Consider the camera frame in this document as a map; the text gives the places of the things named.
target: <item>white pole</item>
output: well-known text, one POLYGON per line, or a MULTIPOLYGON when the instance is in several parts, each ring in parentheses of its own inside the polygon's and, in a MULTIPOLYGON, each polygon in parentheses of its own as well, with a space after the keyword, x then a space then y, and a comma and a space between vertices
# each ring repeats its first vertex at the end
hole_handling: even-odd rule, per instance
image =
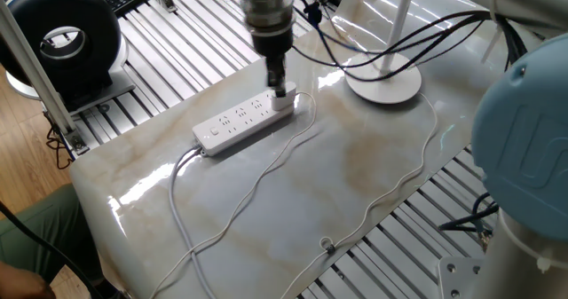
MULTIPOLYGON (((398 4, 397 17, 394 19, 392 24, 392 30, 389 35, 389 42, 387 42, 387 48, 394 45, 398 40, 400 40, 400 34, 402 33, 402 27, 405 25, 406 14, 408 13, 408 8, 410 7, 410 1, 412 0, 400 0, 398 4)), ((381 74, 386 75, 391 71, 391 64, 394 54, 389 54, 384 56, 383 65, 381 66, 381 74)))
POLYGON ((47 111, 64 134, 76 130, 75 123, 66 110, 59 94, 43 70, 28 40, 21 32, 10 9, 0 0, 0 38, 4 38, 14 58, 20 63, 35 91, 42 99, 47 111))

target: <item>cable clip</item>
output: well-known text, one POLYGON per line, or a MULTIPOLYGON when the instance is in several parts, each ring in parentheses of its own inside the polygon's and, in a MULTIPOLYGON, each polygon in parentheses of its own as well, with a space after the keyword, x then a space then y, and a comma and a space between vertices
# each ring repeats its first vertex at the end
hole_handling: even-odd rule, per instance
POLYGON ((326 251, 328 255, 332 255, 333 253, 335 253, 335 246, 329 245, 329 247, 326 248, 326 251))
POLYGON ((309 4, 304 8, 304 13, 308 14, 308 21, 314 27, 318 27, 323 19, 323 14, 321 13, 320 3, 314 2, 309 4))

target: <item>metal grating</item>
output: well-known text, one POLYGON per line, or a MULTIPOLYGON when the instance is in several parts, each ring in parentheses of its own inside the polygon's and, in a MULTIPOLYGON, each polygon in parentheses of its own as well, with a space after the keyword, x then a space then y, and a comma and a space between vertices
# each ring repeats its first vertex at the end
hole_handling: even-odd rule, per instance
MULTIPOLYGON (((129 44, 124 70, 136 89, 75 117, 88 147, 120 136, 260 59, 242 22, 241 0, 174 2, 174 13, 148 0, 119 19, 129 44)), ((299 0, 296 8, 304 8, 299 0)), ((295 38, 311 29, 296 17, 295 38)))
MULTIPOLYGON (((474 234, 437 228, 469 214, 475 199, 485 193, 482 176, 466 147, 297 299, 439 298, 440 258, 484 255, 474 234)), ((484 201, 482 208, 489 203, 484 201)), ((496 220, 491 215, 484 225, 492 227, 496 220)))

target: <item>power strip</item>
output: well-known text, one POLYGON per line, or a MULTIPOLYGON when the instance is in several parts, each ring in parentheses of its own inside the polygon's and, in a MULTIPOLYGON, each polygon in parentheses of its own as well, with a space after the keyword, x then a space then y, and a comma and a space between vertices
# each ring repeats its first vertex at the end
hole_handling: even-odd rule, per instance
POLYGON ((203 152, 213 156, 257 131, 294 112, 296 86, 288 83, 285 98, 275 98, 273 90, 266 90, 239 105, 193 127, 193 134, 203 152), (288 105, 280 108, 280 100, 288 105))

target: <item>white cable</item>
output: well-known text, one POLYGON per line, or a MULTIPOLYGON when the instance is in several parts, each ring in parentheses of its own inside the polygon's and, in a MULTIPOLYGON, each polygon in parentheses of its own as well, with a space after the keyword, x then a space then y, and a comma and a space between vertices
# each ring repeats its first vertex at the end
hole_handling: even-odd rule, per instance
MULTIPOLYGON (((170 183, 168 184, 168 196, 170 198, 171 213, 173 214, 174 219, 176 220, 177 228, 179 228, 179 231, 181 232, 182 236, 184 237, 184 241, 185 241, 185 245, 187 246, 187 249, 191 249, 191 248, 193 248, 193 246, 192 246, 192 241, 189 239, 189 235, 187 234, 187 229, 184 226, 184 222, 179 217, 178 208, 176 207, 176 203, 174 202, 174 184, 176 182, 176 178, 178 177, 179 170, 182 167, 184 167, 184 165, 188 161, 190 161, 191 159, 193 159, 193 157, 199 155, 200 153, 201 153, 201 149, 199 148, 199 146, 194 146, 190 150, 188 150, 187 152, 183 153, 179 157, 179 159, 176 161, 176 163, 174 164, 174 168, 171 170, 170 183), (192 151, 194 151, 194 152, 186 160, 184 160, 184 162, 181 162, 184 159, 184 157, 192 151)), ((203 275, 203 270, 201 269, 201 266, 200 266, 199 262, 197 261, 197 255, 195 253, 192 253, 192 259, 193 259, 195 271, 197 272, 197 277, 199 279, 199 282, 201 283, 201 286, 203 287, 203 290, 205 290, 207 297, 209 299, 217 299, 215 297, 215 295, 213 294, 213 291, 211 291, 209 284, 205 280, 205 276, 203 275)))
MULTIPOLYGON (((426 141, 424 142, 424 146, 422 147, 422 157, 421 157, 421 162, 420 162, 420 166, 418 166, 417 169, 410 171, 409 173, 407 173, 406 175, 404 175, 398 182, 397 184, 394 186, 394 188, 392 188, 391 190, 389 190, 387 193, 383 194, 382 196, 380 196, 379 198, 375 199, 374 201, 372 201, 368 206, 367 209, 365 210, 365 215, 363 216, 363 220, 361 221, 361 224, 359 225, 359 227, 357 227, 357 229, 355 229, 352 233, 348 234, 347 236, 345 236, 343 239, 339 240, 339 242, 337 242, 336 244, 333 243, 333 241, 331 240, 331 238, 329 237, 323 237, 320 241, 319 241, 319 246, 321 248, 325 249, 325 246, 323 244, 323 242, 325 240, 327 240, 328 242, 330 242, 331 245, 334 246, 334 248, 339 248, 346 240, 348 240, 350 237, 352 237, 354 234, 356 234, 358 231, 361 230, 361 228, 363 227, 363 224, 365 224, 366 220, 367 220, 367 216, 369 214, 369 211, 376 206, 376 204, 381 201, 383 198, 388 197, 390 194, 394 193, 397 191, 397 189, 400 187, 401 183, 406 182, 408 179, 415 177, 416 175, 418 175, 420 173, 420 171, 422 171, 422 168, 424 167, 424 155, 426 153, 426 146, 428 145, 428 143, 430 142, 430 140, 432 139, 432 137, 434 136, 434 133, 436 132, 436 129, 438 128, 438 114, 436 114, 436 109, 434 108, 434 106, 430 103, 430 101, 428 100, 428 98, 426 98, 426 96, 422 93, 420 93, 420 95, 422 95, 424 97, 424 99, 426 99, 426 102, 428 102, 428 105, 430 105, 430 108, 432 108, 432 112, 434 113, 434 127, 432 128, 432 131, 430 132, 430 134, 428 135, 428 138, 426 138, 426 141)), ((290 288, 292 288, 292 286, 296 283, 296 281, 308 270, 310 269, 310 267, 313 266, 313 264, 315 264, 315 262, 320 259, 322 256, 324 256, 325 254, 327 254, 327 250, 324 251, 323 253, 319 254, 315 259, 312 260, 312 262, 310 264, 308 264, 307 267, 305 267, 305 269, 303 269, 300 273, 298 273, 298 275, 294 278, 294 280, 292 280, 292 282, 290 283, 290 286, 288 286, 288 288, 286 289, 286 291, 284 292, 284 294, 282 295, 282 297, 280 299, 284 299, 284 297, 286 296, 286 294, 288 293, 288 291, 290 291, 290 288)))
POLYGON ((178 266, 191 254, 193 254, 194 252, 196 252, 197 248, 200 248, 202 245, 209 243, 210 241, 214 240, 215 242, 217 242, 217 239, 223 238, 223 236, 225 236, 226 232, 229 230, 229 227, 231 226, 231 224, 233 223, 235 217, 237 216, 237 213, 239 213, 239 209, 241 208, 242 203, 255 191, 256 187, 258 186, 258 183, 260 183, 260 180, 264 177, 264 175, 266 175, 266 173, 268 172, 268 170, 274 165, 274 163, 276 163, 276 161, 284 154, 284 152, 286 151, 286 148, 288 148, 288 146, 290 145, 290 143, 292 143, 292 140, 294 140, 295 138, 297 138, 298 136, 304 134, 306 131, 308 131, 313 124, 316 122, 316 115, 318 112, 318 106, 316 104, 316 99, 309 93, 307 92, 303 92, 303 91, 299 91, 296 95, 299 94, 304 94, 306 96, 308 96, 309 98, 312 99, 313 102, 313 118, 312 118, 312 122, 310 122, 310 124, 308 125, 308 127, 306 127, 304 130, 300 131, 299 133, 295 134, 285 145, 284 148, 282 148, 282 151, 278 154, 278 156, 276 156, 276 158, 268 165, 268 167, 266 167, 266 169, 264 169, 264 171, 260 174, 260 177, 258 177, 258 179, 256 180, 255 184, 252 186, 252 188, 250 189, 250 191, 241 199, 241 201, 239 202, 239 204, 237 205, 237 207, 234 209, 233 214, 231 215, 231 218, 229 219, 229 222, 227 223, 227 225, 225 226, 225 228, 223 228, 223 230, 221 232, 219 232, 218 234, 216 234, 215 236, 204 240, 202 242, 200 242, 199 244, 195 245, 193 248, 189 249, 189 251, 187 251, 185 253, 185 255, 183 255, 179 261, 177 261, 177 263, 174 265, 174 267, 163 277, 163 279, 160 281, 160 283, 156 286, 155 290, 153 291, 153 293, 150 295, 149 299, 154 299, 156 297, 156 295, 158 294, 158 292, 160 291, 160 287, 162 286, 162 284, 166 281, 166 279, 178 268, 178 266))

